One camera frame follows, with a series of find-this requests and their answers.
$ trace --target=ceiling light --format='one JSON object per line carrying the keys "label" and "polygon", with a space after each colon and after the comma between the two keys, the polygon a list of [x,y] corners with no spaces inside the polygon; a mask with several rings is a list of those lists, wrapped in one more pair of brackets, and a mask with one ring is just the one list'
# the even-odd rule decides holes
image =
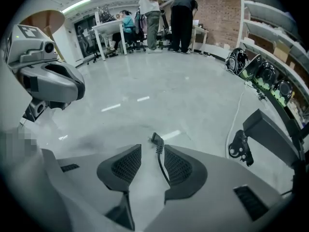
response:
{"label": "ceiling light", "polygon": [[70,7],[66,8],[65,10],[63,10],[62,13],[66,13],[66,12],[68,12],[69,10],[71,10],[71,9],[73,9],[73,8],[75,8],[75,7],[79,6],[79,5],[81,5],[81,4],[84,4],[84,3],[86,3],[86,2],[90,2],[90,0],[82,0],[82,1],[80,1],[80,2],[77,2],[77,3],[73,4],[73,5],[71,5]]}

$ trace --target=white desk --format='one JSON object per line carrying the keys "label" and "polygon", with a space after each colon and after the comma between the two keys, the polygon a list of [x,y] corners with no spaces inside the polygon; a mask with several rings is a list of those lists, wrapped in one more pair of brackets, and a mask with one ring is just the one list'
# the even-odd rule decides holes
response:
{"label": "white desk", "polygon": [[[95,31],[97,43],[98,43],[98,48],[100,50],[102,59],[105,61],[105,56],[104,52],[101,46],[100,38],[98,36],[98,32],[105,34],[107,36],[113,35],[114,33],[119,33],[121,34],[121,41],[122,41],[122,46],[124,48],[124,54],[127,55],[126,53],[126,42],[125,42],[125,36],[124,36],[124,30],[122,27],[123,20],[116,20],[116,21],[110,21],[106,22],[100,25],[96,25],[92,27],[92,29]],[[105,46],[107,46],[107,40],[106,37],[104,37],[105,41]]]}
{"label": "white desk", "polygon": [[207,30],[199,28],[198,26],[193,26],[194,41],[192,43],[192,50],[191,50],[192,53],[194,52],[195,39],[196,39],[197,34],[204,34],[203,45],[202,45],[202,48],[201,48],[201,52],[204,53],[206,39],[207,39],[207,33],[208,33]]}

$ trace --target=gray floor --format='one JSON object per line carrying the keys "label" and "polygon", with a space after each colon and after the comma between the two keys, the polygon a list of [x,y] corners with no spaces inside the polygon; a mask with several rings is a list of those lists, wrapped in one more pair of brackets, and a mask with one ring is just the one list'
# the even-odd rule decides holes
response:
{"label": "gray floor", "polygon": [[[230,141],[258,108],[284,128],[269,102],[259,101],[254,90],[224,70],[223,62],[199,54],[134,53],[90,62],[78,70],[85,79],[85,97],[64,111],[46,110],[25,127],[56,158],[142,144],[142,165],[130,186],[137,230],[160,212],[168,189],[148,141],[154,131],[164,135],[166,144],[225,157],[242,92]],[[279,192],[288,191],[293,172],[257,142],[249,144],[254,158],[249,170]]]}

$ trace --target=teal shirt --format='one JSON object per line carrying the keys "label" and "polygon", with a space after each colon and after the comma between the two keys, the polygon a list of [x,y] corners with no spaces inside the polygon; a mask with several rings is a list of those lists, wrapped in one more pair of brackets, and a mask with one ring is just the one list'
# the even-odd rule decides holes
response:
{"label": "teal shirt", "polygon": [[132,18],[129,15],[127,15],[124,18],[123,24],[124,24],[124,32],[131,33],[132,32],[131,29],[126,29],[127,27],[134,27],[133,20],[132,20]]}

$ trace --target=person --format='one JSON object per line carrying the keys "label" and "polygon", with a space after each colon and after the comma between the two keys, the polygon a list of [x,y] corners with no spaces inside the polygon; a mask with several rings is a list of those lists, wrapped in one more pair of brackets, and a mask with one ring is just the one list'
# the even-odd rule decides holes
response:
{"label": "person", "polygon": [[[132,29],[130,27],[134,27],[134,22],[130,17],[132,13],[128,10],[122,10],[120,12],[119,18],[123,18],[123,28],[124,28],[124,37],[126,41],[131,39]],[[112,50],[117,51],[119,42],[121,41],[121,34],[114,33],[112,35]]]}
{"label": "person", "polygon": [[174,52],[190,54],[189,45],[192,36],[193,18],[198,9],[195,0],[175,0],[171,6],[171,28]]}
{"label": "person", "polygon": [[159,31],[160,8],[163,0],[140,0],[140,14],[147,17],[147,53],[162,53],[156,48],[156,37]]}

